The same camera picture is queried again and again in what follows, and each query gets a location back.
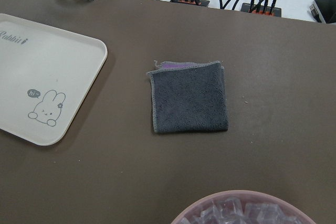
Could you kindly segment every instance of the pink bowl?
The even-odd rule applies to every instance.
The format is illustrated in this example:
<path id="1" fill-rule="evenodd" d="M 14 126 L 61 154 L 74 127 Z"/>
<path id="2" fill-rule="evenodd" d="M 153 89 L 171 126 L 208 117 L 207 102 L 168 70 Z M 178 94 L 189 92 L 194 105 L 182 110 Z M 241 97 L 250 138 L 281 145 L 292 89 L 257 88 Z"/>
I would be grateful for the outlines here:
<path id="1" fill-rule="evenodd" d="M 248 202 L 278 204 L 284 214 L 286 214 L 287 216 L 297 216 L 301 220 L 302 224 L 316 224 L 312 219 L 310 219 L 299 209 L 281 199 L 267 194 L 259 193 L 257 191 L 246 190 L 222 191 L 220 193 L 206 196 L 187 207 L 173 220 L 171 224 L 179 224 L 183 217 L 189 219 L 193 215 L 200 216 L 201 211 L 207 209 L 209 206 L 212 205 L 213 202 L 216 202 L 217 200 L 223 200 L 232 196 L 240 199 L 243 210 L 245 210 L 245 204 Z"/>

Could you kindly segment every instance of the bunny drawing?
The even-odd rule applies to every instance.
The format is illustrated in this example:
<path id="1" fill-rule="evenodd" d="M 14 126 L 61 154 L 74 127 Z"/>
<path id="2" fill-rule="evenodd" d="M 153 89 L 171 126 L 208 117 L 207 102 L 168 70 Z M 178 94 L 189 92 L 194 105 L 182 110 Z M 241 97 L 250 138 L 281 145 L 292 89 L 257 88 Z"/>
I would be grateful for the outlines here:
<path id="1" fill-rule="evenodd" d="M 34 111 L 28 114 L 28 117 L 54 127 L 61 115 L 64 100 L 64 93 L 49 90 L 44 95 L 43 100 L 35 106 Z"/>

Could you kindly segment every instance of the gray towel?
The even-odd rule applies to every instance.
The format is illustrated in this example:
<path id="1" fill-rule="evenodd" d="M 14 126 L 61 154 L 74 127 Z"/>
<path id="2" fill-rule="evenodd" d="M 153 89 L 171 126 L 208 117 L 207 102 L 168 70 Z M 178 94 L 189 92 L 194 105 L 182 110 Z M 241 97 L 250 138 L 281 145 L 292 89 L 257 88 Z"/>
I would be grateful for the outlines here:
<path id="1" fill-rule="evenodd" d="M 165 61 L 147 75 L 156 133 L 228 129 L 224 68 L 219 61 Z"/>

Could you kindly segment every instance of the bowl rim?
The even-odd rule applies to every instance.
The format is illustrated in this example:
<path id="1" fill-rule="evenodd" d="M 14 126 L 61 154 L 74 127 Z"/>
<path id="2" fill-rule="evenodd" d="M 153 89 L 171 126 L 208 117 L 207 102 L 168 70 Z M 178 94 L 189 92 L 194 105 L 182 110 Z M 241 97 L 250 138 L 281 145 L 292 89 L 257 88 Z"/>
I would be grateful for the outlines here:
<path id="1" fill-rule="evenodd" d="M 300 220 L 304 221 L 303 224 L 316 224 L 311 218 L 309 218 L 304 212 L 302 212 L 300 209 L 296 208 L 295 206 L 291 205 L 290 203 L 279 199 L 277 197 L 274 197 L 272 195 L 269 194 L 264 194 L 264 193 L 260 193 L 258 191 L 250 191 L 250 190 L 229 190 L 229 191 L 221 191 L 218 193 L 214 193 L 208 196 L 205 196 L 201 199 L 199 199 L 198 201 L 192 203 L 190 206 L 188 206 L 187 208 L 185 208 L 172 222 L 171 224 L 178 224 L 183 217 L 186 215 L 186 213 L 188 213 L 191 209 L 193 209 L 194 207 L 198 206 L 201 203 L 207 202 L 211 199 L 220 197 L 220 196 L 236 196 L 237 195 L 250 195 L 250 196 L 259 196 L 259 197 L 265 197 L 267 199 L 269 199 L 270 201 L 274 201 L 276 204 L 278 204 L 280 207 L 286 207 L 289 208 L 293 211 L 295 211 L 297 213 L 297 216 L 300 217 Z"/>

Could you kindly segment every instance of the speech bubble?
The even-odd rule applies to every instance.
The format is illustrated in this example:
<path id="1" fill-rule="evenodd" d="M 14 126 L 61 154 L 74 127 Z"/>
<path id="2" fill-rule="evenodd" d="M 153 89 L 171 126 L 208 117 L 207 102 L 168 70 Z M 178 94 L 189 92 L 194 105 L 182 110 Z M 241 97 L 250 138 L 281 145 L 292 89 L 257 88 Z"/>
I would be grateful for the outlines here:
<path id="1" fill-rule="evenodd" d="M 27 94 L 28 94 L 28 96 L 31 97 L 31 98 L 39 98 L 40 95 L 41 95 L 41 92 L 38 91 L 38 90 L 36 90 L 36 89 L 29 89 L 29 90 L 27 91 Z"/>

